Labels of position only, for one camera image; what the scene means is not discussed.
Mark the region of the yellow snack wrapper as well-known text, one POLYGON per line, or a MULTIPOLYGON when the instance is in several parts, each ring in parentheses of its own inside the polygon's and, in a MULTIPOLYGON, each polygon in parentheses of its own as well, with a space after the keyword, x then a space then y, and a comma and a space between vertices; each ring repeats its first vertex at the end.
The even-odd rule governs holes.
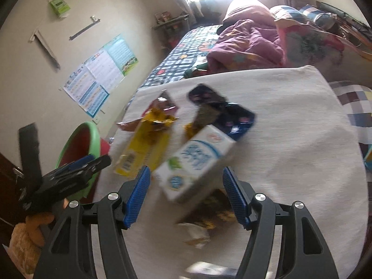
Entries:
POLYGON ((176 121, 176 116, 156 107, 146 112, 119 157, 114 173, 134 179, 143 166, 154 171, 161 163, 176 121))

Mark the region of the red bin with green rim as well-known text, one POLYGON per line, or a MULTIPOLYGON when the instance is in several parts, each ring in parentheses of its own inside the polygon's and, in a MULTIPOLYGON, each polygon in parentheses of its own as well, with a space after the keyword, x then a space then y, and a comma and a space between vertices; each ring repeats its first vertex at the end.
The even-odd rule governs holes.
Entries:
MULTIPOLYGON (((65 164, 77 161, 87 155, 98 158, 108 154, 110 144, 100 137, 97 126, 93 122, 80 124, 65 143, 56 164, 59 168, 65 164)), ((88 182, 88 186, 69 196, 68 200, 79 200, 81 203, 91 203, 96 190, 100 172, 96 173, 88 182)))

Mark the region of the white blue milk carton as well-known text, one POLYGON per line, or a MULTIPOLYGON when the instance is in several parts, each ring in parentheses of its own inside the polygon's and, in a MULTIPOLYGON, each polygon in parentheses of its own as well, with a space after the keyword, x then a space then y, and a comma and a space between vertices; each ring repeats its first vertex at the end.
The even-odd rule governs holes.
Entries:
POLYGON ((235 144, 220 129, 207 125, 158 166, 153 177, 168 201, 184 202, 235 144))

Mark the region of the dark blue floral wrapper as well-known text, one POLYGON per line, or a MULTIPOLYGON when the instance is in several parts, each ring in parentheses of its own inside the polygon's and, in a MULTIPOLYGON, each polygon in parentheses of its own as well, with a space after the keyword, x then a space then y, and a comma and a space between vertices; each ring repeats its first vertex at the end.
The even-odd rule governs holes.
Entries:
POLYGON ((188 139, 193 138, 205 126, 213 125, 238 141, 254 125, 255 113, 237 103, 229 102, 205 84, 198 84, 189 91, 188 99, 198 107, 193 121, 185 126, 188 139))

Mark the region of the dark brown snack packet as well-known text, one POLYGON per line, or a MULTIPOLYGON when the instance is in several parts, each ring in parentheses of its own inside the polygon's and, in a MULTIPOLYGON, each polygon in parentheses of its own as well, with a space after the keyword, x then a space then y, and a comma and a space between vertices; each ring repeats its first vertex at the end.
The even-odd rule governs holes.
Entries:
POLYGON ((225 222, 235 221, 235 213, 226 192, 215 189, 176 224, 192 224, 206 230, 213 230, 225 222))

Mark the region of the yellow plush toy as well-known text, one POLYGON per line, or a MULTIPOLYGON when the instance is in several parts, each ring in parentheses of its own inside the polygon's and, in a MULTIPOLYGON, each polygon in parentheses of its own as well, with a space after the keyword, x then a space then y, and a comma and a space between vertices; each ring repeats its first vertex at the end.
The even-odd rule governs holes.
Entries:
POLYGON ((33 278, 42 248, 45 245, 45 237, 40 226, 49 225, 54 220, 53 213, 41 212, 28 215, 25 222, 15 225, 6 252, 25 278, 33 278))

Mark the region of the blue white crumpled wrapper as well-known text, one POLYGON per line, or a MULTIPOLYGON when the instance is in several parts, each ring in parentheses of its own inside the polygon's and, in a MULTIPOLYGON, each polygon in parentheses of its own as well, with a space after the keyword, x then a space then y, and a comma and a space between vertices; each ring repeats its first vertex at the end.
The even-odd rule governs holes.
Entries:
POLYGON ((235 278, 238 270, 198 261, 189 266, 185 272, 190 278, 235 278))

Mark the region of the silver pink foil wrapper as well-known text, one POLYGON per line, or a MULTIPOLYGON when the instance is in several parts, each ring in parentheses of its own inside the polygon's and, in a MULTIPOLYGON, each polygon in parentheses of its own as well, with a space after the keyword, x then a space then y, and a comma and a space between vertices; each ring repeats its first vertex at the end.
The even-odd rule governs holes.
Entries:
POLYGON ((159 125, 159 129, 168 128, 177 119, 178 106, 166 90, 163 90, 145 109, 142 115, 135 120, 118 122, 116 126, 127 132, 134 132, 143 121, 150 121, 159 125))

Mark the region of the purple quilt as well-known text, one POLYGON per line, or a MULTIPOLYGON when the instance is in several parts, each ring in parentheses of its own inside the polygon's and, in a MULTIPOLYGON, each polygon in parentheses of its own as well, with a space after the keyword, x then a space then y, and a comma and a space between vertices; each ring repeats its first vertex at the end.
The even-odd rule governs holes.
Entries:
POLYGON ((285 65, 275 18, 261 3, 231 4, 217 34, 206 56, 211 74, 285 65))

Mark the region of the small shelf with items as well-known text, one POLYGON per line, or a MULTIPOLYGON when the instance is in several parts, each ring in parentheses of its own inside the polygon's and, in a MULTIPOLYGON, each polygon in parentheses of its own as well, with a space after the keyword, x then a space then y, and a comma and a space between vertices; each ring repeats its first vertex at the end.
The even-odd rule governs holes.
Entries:
POLYGON ((154 16, 156 24, 151 29, 157 34, 163 49, 174 49, 190 30, 189 14, 185 12, 176 17, 169 11, 157 13, 154 16))

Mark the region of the floral pink pillow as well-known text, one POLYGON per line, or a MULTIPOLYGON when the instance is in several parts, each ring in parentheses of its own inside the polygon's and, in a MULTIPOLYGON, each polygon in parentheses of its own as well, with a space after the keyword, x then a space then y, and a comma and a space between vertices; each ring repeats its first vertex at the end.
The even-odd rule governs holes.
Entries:
POLYGON ((286 5, 270 8, 287 67, 316 67, 328 82, 352 81, 371 87, 371 53, 316 26, 286 5))

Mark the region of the educational wall posters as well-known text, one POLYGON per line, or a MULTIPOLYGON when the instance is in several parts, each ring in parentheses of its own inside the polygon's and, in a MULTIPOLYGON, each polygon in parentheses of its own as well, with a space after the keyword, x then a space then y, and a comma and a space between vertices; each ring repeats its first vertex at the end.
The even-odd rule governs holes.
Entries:
POLYGON ((94 118, 111 92, 138 63, 122 35, 104 45, 68 78, 63 90, 94 118))

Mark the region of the metal wall bracket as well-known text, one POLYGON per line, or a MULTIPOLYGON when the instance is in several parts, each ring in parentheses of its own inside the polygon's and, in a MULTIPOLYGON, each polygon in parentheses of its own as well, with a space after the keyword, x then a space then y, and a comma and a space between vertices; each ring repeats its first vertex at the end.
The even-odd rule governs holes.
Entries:
POLYGON ((69 37, 70 41, 73 41, 74 39, 76 39, 77 37, 82 35, 84 32, 88 31, 90 28, 94 27, 95 25, 97 25, 101 21, 101 19, 96 18, 95 16, 91 16, 90 18, 91 18, 91 23, 89 25, 85 26, 84 28, 80 29, 80 31, 76 32, 72 36, 70 36, 69 37))
POLYGON ((53 53, 53 51, 50 48, 50 46, 48 45, 47 41, 45 40, 45 38, 41 34, 39 28, 34 29, 34 31, 32 32, 31 36, 28 39, 28 42, 29 43, 33 43, 33 42, 38 43, 38 45, 44 51, 45 55, 49 58, 50 63, 55 67, 55 69, 56 70, 61 69, 59 61, 58 61, 55 53, 53 53))

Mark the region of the metal wall bracket right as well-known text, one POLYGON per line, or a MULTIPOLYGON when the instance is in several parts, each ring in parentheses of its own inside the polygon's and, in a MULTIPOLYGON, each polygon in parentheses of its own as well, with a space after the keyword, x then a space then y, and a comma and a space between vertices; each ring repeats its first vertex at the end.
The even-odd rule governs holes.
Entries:
POLYGON ((80 31, 76 32, 72 36, 70 36, 69 37, 70 41, 73 41, 74 39, 76 39, 77 37, 82 35, 84 32, 88 31, 90 28, 94 27, 95 25, 97 25, 101 21, 101 19, 96 18, 95 16, 91 16, 90 18, 91 18, 91 23, 89 25, 85 26, 84 28, 80 29, 80 31))

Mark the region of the green wall box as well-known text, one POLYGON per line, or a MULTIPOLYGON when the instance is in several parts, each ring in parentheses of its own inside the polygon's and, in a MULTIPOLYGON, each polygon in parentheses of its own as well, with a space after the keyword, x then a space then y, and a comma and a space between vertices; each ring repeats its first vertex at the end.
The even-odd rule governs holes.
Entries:
POLYGON ((71 9, 65 0, 49 0, 49 5, 58 18, 67 17, 71 9))

